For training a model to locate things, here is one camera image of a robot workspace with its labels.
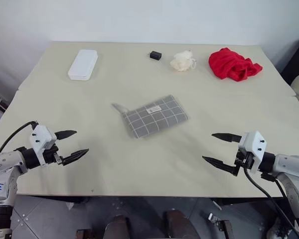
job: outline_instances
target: gray checkered pouch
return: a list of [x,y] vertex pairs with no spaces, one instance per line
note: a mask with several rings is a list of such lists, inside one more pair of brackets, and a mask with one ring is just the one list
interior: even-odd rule
[[112,104],[123,116],[136,138],[161,131],[188,120],[183,108],[171,95],[134,111]]

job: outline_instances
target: white label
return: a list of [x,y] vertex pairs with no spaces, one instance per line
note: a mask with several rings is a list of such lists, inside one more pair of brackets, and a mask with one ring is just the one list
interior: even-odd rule
[[151,114],[151,113],[154,113],[154,112],[157,112],[157,111],[161,111],[161,107],[160,106],[154,106],[152,108],[149,108],[149,109],[146,109],[146,111]]

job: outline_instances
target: red cloth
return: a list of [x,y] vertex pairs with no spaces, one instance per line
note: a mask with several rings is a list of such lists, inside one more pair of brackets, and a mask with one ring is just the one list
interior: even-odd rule
[[212,53],[208,62],[217,77],[220,79],[229,77],[235,81],[246,80],[247,77],[254,76],[263,69],[259,64],[253,64],[251,59],[245,59],[228,48]]

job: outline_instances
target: wire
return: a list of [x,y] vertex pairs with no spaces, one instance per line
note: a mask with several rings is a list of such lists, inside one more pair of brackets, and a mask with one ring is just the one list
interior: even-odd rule
[[271,201],[272,203],[275,205],[277,211],[280,213],[280,215],[286,220],[286,222],[289,224],[289,226],[293,229],[293,231],[295,232],[295,234],[297,235],[297,237],[299,238],[299,232],[295,229],[295,227],[293,226],[293,224],[290,222],[290,220],[288,219],[288,217],[285,215],[285,213],[283,212],[283,210],[278,206],[278,204],[275,202],[275,200],[273,199],[272,196],[270,196],[269,193],[267,193],[267,191],[265,189],[263,189],[261,186],[259,186],[249,175],[247,168],[244,168],[244,173],[246,175],[246,177],[248,178],[248,180],[256,187],[258,188],[260,191],[262,191]]
[[283,188],[281,187],[281,185],[280,185],[280,183],[278,182],[277,179],[275,179],[275,183],[277,184],[277,187],[279,188],[281,194],[283,195],[283,198],[284,198],[284,199],[287,199],[287,196],[286,196],[286,194],[285,194]]
[[24,125],[22,125],[20,128],[18,128],[15,132],[13,132],[9,138],[6,139],[6,141],[3,143],[3,145],[0,147],[0,153],[2,152],[2,150],[4,149],[4,147],[6,146],[6,144],[17,134],[19,133],[21,130],[23,130],[25,127],[27,127],[28,125],[32,126],[32,129],[34,129],[38,123],[35,121],[30,121],[28,123],[25,123]]

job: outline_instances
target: beige tabletop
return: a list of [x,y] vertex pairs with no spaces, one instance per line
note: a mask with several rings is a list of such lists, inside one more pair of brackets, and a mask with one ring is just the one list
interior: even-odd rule
[[[30,170],[19,178],[18,193],[263,197],[242,172],[234,177],[202,155],[233,165],[238,144],[211,134],[254,130],[267,140],[266,151],[299,155],[299,103],[258,46],[230,49],[261,64],[262,73],[240,83],[214,77],[208,54],[222,47],[52,43],[1,118],[0,145],[21,124],[37,120],[53,131],[78,131],[57,142],[60,155],[90,151],[64,167]],[[100,57],[89,81],[71,81],[67,71],[81,48],[96,49]],[[170,69],[167,58],[189,48],[197,56],[197,68],[184,73]],[[148,59],[150,50],[162,52],[164,59]],[[182,104],[189,120],[145,138],[130,137],[111,106],[119,103],[132,110],[168,94]],[[29,134],[30,129],[18,134],[6,150],[29,147]],[[260,179],[259,173],[253,178],[279,196],[274,183]]]

